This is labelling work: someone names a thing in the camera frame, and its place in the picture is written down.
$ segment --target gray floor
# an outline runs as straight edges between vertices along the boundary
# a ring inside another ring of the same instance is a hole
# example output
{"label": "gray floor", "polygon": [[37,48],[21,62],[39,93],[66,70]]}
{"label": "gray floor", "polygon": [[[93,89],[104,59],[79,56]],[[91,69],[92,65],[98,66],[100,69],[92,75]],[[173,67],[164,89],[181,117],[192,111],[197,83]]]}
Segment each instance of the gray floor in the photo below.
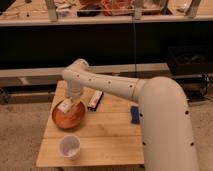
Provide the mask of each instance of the gray floor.
{"label": "gray floor", "polygon": [[[0,171],[55,171],[35,166],[52,95],[22,96],[0,105]],[[201,171],[213,171],[213,102],[190,106]],[[65,168],[69,171],[137,171],[140,166]]]}

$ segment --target cable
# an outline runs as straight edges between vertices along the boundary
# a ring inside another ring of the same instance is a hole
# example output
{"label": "cable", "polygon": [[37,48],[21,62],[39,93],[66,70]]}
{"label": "cable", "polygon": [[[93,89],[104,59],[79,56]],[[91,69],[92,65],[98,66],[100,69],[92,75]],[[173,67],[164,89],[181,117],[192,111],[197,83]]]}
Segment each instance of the cable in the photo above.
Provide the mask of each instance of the cable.
{"label": "cable", "polygon": [[135,78],[138,78],[138,69],[137,69],[137,33],[136,26],[134,22],[134,17],[132,17],[132,26],[133,26],[133,53],[134,53],[134,65],[135,65]]}
{"label": "cable", "polygon": [[208,87],[210,83],[210,78],[208,74],[202,74],[202,78],[204,79],[204,87],[202,88],[202,95],[205,96],[208,93]]}

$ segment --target orange bowl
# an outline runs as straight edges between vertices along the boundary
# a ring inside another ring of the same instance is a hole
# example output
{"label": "orange bowl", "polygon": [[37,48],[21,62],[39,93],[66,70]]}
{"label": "orange bowl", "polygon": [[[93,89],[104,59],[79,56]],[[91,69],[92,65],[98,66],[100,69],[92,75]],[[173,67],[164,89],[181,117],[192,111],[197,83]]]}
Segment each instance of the orange bowl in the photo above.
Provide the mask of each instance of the orange bowl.
{"label": "orange bowl", "polygon": [[63,129],[73,128],[81,123],[85,116],[85,106],[80,101],[72,104],[71,108],[64,113],[58,106],[62,103],[58,103],[52,111],[52,120],[59,127]]}

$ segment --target black cable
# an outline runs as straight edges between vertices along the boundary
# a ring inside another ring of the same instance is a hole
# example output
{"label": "black cable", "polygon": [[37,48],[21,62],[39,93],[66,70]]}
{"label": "black cable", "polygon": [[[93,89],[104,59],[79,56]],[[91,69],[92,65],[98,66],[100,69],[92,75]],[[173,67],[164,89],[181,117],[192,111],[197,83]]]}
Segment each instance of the black cable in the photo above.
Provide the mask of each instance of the black cable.
{"label": "black cable", "polygon": [[138,69],[137,69],[137,33],[136,26],[134,22],[134,17],[132,17],[132,26],[133,26],[133,53],[134,53],[134,65],[135,65],[135,78],[138,78]]}
{"label": "black cable", "polygon": [[202,77],[204,79],[205,86],[202,88],[202,95],[205,96],[208,93],[208,87],[210,83],[209,75],[208,74],[202,74]]}
{"label": "black cable", "polygon": [[[205,80],[205,92],[204,92],[204,95],[206,95],[208,93],[208,87],[209,87],[209,84],[213,82],[213,77],[209,76],[208,74],[203,74],[202,75],[204,80]],[[213,102],[212,99],[208,98],[208,97],[204,97],[206,100],[209,100],[210,102]]]}

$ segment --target table leg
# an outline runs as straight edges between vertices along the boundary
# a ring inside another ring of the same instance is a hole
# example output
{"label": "table leg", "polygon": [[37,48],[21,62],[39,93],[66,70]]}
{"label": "table leg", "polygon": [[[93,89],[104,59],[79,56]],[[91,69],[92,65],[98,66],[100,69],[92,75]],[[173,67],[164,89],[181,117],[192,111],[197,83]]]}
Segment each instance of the table leg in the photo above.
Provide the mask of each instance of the table leg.
{"label": "table leg", "polygon": [[64,171],[63,167],[56,167],[57,171]]}
{"label": "table leg", "polygon": [[145,169],[145,165],[144,164],[139,164],[140,168]]}

